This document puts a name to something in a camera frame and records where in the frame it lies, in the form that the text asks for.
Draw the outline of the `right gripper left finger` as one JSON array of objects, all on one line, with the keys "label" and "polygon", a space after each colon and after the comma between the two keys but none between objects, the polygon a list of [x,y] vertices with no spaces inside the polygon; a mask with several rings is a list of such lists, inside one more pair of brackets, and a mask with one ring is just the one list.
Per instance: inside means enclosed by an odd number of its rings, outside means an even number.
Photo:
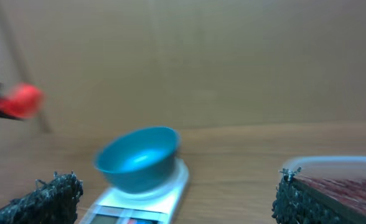
[{"label": "right gripper left finger", "polygon": [[0,208],[0,224],[74,224],[83,181],[74,172],[58,174],[50,182],[37,179],[35,190]]}]

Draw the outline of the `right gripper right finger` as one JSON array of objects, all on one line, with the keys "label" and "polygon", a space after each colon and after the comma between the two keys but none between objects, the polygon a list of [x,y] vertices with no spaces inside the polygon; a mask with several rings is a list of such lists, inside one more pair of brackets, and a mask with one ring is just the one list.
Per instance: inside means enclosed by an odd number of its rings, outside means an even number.
[{"label": "right gripper right finger", "polygon": [[282,169],[276,186],[276,200],[272,204],[272,217],[277,223],[298,224],[366,224],[366,216],[322,192],[304,184],[298,177],[301,168]]}]

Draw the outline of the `orange measuring scoop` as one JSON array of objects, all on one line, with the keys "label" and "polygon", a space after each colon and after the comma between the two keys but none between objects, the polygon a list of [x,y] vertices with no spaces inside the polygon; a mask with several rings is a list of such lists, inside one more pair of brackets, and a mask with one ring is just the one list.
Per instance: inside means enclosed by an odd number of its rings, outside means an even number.
[{"label": "orange measuring scoop", "polygon": [[7,100],[4,112],[21,120],[33,117],[39,112],[44,100],[43,92],[34,85],[20,84],[9,95],[2,95]]}]

